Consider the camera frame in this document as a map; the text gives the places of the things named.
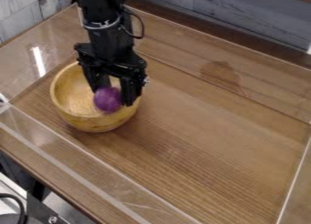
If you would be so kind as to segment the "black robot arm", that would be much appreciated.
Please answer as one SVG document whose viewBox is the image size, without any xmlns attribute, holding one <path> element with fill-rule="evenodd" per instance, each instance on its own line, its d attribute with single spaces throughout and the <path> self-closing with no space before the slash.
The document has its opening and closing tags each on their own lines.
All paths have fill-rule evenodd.
<svg viewBox="0 0 311 224">
<path fill-rule="evenodd" d="M 126 7 L 127 0 L 75 0 L 89 42 L 77 43 L 78 63 L 93 92 L 119 79 L 122 101 L 133 106 L 146 85 L 147 62 L 137 54 L 135 39 L 145 38 L 142 18 Z"/>
</svg>

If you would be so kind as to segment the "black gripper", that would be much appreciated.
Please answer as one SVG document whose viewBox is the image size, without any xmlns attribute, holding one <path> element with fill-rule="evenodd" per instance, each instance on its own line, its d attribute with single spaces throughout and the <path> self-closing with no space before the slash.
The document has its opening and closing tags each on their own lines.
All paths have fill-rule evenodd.
<svg viewBox="0 0 311 224">
<path fill-rule="evenodd" d="M 142 95 L 147 78 L 145 59 L 133 49 L 118 55 L 101 56 L 91 43 L 78 43 L 75 51 L 91 91 L 97 92 L 99 88 L 111 86 L 110 76 L 119 78 L 123 104 L 131 107 Z"/>
</svg>

